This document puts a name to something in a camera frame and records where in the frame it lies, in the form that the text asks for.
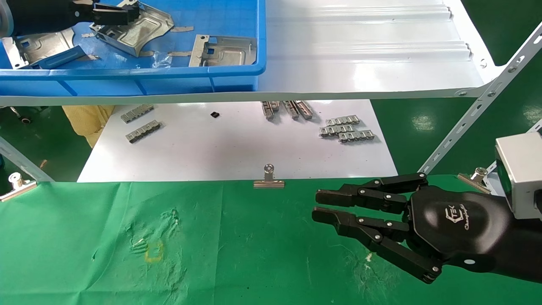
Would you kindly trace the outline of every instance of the blue bin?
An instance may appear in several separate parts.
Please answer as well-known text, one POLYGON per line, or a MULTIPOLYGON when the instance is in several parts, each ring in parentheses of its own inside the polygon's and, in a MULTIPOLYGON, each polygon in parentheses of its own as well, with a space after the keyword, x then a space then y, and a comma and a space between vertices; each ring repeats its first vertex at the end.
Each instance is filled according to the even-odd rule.
MULTIPOLYGON (((120 0, 102 0, 117 5, 120 0)), ((266 68, 265 0, 142 0, 173 17, 175 27, 141 50, 192 51, 196 34, 257 39, 256 62, 245 66, 188 67, 190 57, 172 57, 170 67, 152 68, 154 56, 135 58, 98 39, 83 38, 89 23, 73 27, 73 43, 99 60, 72 61, 56 69, 12 70, 0 48, 0 96, 142 96, 157 94, 256 91, 266 68)))

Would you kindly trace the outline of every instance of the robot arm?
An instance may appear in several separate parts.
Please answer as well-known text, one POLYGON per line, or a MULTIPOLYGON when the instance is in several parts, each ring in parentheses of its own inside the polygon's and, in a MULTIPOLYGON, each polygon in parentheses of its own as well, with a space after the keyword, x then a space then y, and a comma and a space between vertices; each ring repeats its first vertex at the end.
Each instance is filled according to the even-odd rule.
POLYGON ((130 4, 122 8, 99 2, 100 0, 0 0, 0 37, 53 33, 79 22, 122 26, 139 17, 137 0, 130 0, 130 4))
POLYGON ((322 207, 314 208, 312 218, 428 284, 443 265, 542 283, 540 219, 516 219, 504 197, 448 192, 429 186, 425 178, 418 173, 375 179, 316 194, 319 204, 403 214, 403 221, 322 207), (400 195, 406 192, 414 192, 409 200, 400 195))

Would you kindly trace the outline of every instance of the green tablecloth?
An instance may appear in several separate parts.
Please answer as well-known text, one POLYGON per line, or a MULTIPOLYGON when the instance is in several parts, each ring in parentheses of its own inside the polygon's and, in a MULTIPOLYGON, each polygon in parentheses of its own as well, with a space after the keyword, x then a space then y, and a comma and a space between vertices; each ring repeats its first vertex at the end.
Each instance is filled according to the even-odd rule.
POLYGON ((42 183, 0 205, 0 303, 539 302, 538 284, 452 266, 423 284, 311 220, 318 188, 366 180, 42 183))

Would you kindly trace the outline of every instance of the white shelf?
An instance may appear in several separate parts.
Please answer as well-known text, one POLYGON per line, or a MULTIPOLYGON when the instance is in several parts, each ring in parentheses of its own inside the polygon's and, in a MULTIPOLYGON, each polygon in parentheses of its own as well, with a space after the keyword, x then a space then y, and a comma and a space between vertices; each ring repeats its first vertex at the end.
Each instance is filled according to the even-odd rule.
POLYGON ((495 67, 460 0, 268 0, 258 92, 3 97, 0 105, 479 97, 495 67))

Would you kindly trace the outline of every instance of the silver clip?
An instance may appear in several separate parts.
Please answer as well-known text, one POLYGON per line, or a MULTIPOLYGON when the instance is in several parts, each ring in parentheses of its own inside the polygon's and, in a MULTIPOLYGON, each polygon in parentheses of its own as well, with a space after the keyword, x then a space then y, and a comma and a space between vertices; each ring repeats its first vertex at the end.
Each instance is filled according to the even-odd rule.
POLYGON ((275 167, 272 164, 266 164, 263 167, 263 180, 254 181, 254 188, 284 188, 284 181, 275 180, 274 170, 275 167))
POLYGON ((491 191, 482 184, 482 180, 486 175, 487 175, 487 170, 485 168, 477 167, 474 170, 474 174, 472 175, 459 174, 457 175, 457 178, 459 178, 459 180, 465 182, 466 184, 474 187, 475 189, 485 194, 490 194, 491 191))
POLYGON ((20 173, 13 173, 9 175, 8 181, 11 183, 13 190, 5 195, 0 196, 1 202, 5 202, 11 198, 17 197, 33 188, 36 188, 37 186, 36 181, 23 180, 20 173))

